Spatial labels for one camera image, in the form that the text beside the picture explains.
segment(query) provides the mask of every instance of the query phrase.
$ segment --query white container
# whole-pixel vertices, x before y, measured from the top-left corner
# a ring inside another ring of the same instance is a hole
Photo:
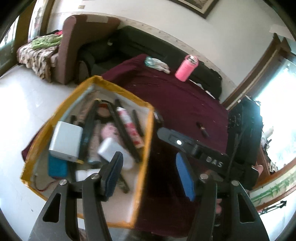
[[[84,181],[91,174],[99,173],[101,169],[77,170],[75,172],[76,182]]]
[[[50,154],[63,160],[76,162],[82,131],[83,128],[80,126],[58,121],[49,145]]]
[[[120,151],[123,155],[122,169],[129,170],[135,165],[135,160],[130,153],[119,145],[113,138],[106,138],[98,148],[98,154],[111,162],[115,152]]]

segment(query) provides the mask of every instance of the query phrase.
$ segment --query picture frame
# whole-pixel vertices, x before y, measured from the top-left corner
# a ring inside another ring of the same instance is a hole
[[[219,0],[170,0],[206,18]]]

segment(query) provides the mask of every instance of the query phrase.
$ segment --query maroon bed sheet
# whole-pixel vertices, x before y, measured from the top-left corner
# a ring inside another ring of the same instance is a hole
[[[166,128],[225,152],[228,111],[200,87],[177,80],[173,70],[166,74],[146,67],[146,56],[141,54],[119,64],[103,78],[151,103],[162,115]],[[205,126],[208,138],[203,137],[196,122]],[[31,144],[22,152],[24,160]],[[177,152],[154,133],[136,229],[163,236],[188,235],[198,202],[185,197],[175,165]]]

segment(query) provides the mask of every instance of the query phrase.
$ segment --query patterned blanket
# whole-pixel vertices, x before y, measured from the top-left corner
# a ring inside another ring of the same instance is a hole
[[[58,51],[58,48],[59,46],[53,46],[34,50],[31,43],[28,43],[17,50],[17,60],[20,64],[25,64],[27,68],[32,68],[38,77],[51,83],[50,58]]]

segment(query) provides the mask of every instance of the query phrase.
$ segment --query white tiled floor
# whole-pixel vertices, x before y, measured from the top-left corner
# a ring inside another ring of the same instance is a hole
[[[16,66],[0,78],[0,208],[23,241],[27,241],[45,202],[20,181],[24,166],[21,150],[74,88],[49,84],[25,66]],[[295,198],[296,192],[284,199],[287,207],[261,216],[271,241],[295,212]],[[118,231],[114,229],[111,235],[118,237]]]

